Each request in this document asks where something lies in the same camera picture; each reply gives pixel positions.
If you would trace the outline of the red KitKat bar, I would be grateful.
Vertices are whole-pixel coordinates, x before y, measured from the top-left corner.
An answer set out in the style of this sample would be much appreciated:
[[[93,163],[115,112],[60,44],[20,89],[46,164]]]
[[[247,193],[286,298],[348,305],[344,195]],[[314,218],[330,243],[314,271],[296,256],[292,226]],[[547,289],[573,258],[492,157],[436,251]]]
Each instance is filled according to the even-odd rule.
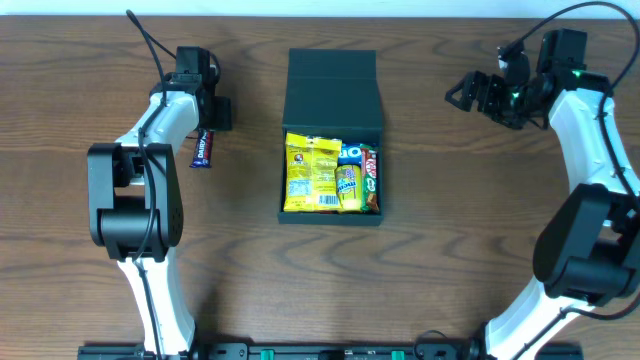
[[[377,196],[377,151],[362,144],[361,174],[362,174],[362,210],[378,213],[380,211]]]

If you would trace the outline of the yellow Mentos roll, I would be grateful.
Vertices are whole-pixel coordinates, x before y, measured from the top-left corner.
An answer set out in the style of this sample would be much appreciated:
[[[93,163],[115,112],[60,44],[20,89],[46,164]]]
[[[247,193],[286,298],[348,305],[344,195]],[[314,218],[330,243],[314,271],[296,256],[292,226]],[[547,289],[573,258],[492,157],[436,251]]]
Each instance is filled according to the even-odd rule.
[[[360,213],[362,211],[362,175],[358,165],[342,165],[336,169],[337,195],[340,212]]]

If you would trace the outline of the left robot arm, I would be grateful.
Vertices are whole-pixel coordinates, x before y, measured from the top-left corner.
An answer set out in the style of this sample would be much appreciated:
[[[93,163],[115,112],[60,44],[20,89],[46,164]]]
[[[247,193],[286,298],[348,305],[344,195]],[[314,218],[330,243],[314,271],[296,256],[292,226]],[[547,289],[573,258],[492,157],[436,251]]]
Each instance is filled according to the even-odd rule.
[[[184,210],[175,156],[192,132],[197,154],[210,153],[208,135],[228,129],[231,105],[212,85],[157,85],[137,123],[112,143],[87,153],[89,231],[124,273],[144,328],[131,359],[188,359],[196,323],[184,294],[176,247]]]

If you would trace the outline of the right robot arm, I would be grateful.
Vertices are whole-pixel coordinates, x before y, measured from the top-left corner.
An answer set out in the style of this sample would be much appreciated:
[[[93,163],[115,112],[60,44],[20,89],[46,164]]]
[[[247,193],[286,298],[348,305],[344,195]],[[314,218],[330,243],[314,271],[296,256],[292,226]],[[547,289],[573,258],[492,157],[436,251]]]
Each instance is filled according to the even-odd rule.
[[[557,135],[570,194],[539,235],[533,277],[499,316],[481,325],[467,344],[423,343],[425,359],[581,359],[581,347],[553,337],[579,316],[614,321],[597,308],[639,286],[639,179],[626,165],[606,76],[581,67],[543,70],[512,83],[479,71],[445,95],[469,111],[516,129],[536,116]]]

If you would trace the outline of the dark green box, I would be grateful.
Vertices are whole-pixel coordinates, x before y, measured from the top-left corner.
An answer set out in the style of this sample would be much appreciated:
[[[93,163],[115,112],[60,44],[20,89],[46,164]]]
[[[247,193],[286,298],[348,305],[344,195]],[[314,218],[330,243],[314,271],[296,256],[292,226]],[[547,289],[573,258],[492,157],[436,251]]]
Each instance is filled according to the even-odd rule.
[[[282,132],[340,139],[377,148],[377,213],[281,210],[278,222],[296,225],[378,226],[384,219],[385,114],[374,50],[289,50]]]

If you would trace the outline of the purple Dairy Milk bar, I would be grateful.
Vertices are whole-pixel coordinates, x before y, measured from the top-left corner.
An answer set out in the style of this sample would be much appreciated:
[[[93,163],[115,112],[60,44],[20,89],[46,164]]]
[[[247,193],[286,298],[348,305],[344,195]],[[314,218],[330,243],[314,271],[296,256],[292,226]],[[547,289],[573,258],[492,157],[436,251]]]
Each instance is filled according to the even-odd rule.
[[[191,168],[210,168],[214,132],[205,128],[198,130]]]

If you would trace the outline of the blue Oreo cookie pack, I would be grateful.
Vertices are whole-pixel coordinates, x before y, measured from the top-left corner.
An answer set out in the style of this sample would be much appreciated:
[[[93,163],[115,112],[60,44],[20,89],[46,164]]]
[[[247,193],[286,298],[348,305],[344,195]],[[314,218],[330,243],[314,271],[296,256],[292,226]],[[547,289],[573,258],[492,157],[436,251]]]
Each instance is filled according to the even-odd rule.
[[[360,166],[362,161],[362,152],[360,144],[342,144],[341,152],[338,157],[338,165],[357,165]]]

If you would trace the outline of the yellow Hacks candy bag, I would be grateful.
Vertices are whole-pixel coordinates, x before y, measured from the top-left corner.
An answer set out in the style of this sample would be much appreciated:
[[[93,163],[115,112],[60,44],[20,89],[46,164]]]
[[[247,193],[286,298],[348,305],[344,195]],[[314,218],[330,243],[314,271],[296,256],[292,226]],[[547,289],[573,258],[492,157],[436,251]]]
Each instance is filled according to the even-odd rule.
[[[328,212],[341,208],[335,175],[341,148],[339,139],[286,134],[284,212]]]

